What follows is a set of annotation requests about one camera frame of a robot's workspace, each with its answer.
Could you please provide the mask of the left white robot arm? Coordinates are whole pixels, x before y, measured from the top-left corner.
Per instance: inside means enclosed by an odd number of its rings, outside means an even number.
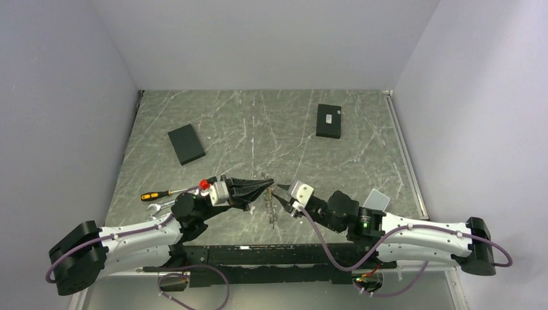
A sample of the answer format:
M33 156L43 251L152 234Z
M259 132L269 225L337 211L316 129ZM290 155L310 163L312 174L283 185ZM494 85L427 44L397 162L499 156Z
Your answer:
M177 271L199 260L184 248L207 228L206 221L230 209L249 206L274 184L273 179L212 177L181 192L166 215L126 226L77 225L53 246L45 280L67 296L114 273L151 267Z

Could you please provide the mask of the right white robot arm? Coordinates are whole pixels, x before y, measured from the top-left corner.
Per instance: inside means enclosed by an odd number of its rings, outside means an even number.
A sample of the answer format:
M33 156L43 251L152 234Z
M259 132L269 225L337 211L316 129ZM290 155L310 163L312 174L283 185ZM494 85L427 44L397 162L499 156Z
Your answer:
M296 181L281 185L288 198L276 198L292 217L308 215L314 230L323 226L359 248L356 259L364 268L398 260L439 262L458 266L464 273L494 276L493 243L485 221L470 217L465 222L436 223L398 216L361 206L341 191L328 201L313 188Z

